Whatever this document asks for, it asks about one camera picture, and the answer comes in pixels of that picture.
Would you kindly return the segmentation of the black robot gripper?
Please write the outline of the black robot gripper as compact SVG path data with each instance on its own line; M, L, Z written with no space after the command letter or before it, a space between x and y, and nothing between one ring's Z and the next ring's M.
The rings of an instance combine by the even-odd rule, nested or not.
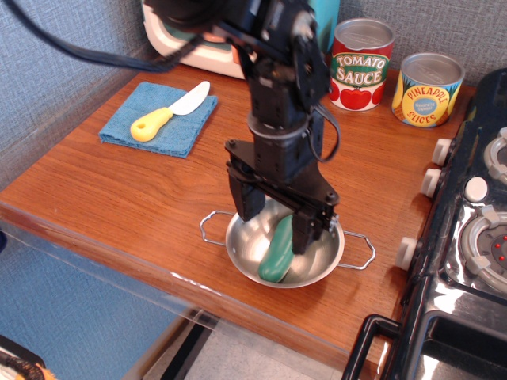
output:
M339 197L320 173L324 117L312 114L291 130L272 129L249 115L253 142L231 139L225 149L229 186L237 213L248 222L268 196L294 212L292 252L304 254L324 232L337 226Z

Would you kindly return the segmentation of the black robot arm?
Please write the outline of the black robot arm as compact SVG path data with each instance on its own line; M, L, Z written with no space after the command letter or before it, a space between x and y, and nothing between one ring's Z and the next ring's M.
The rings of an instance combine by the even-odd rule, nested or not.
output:
M250 91L252 142L230 140L229 184L239 217L249 221L267 198L292 210L292 249L304 253L328 230L339 197L319 171L330 71L305 1L150 1L162 22L238 51Z

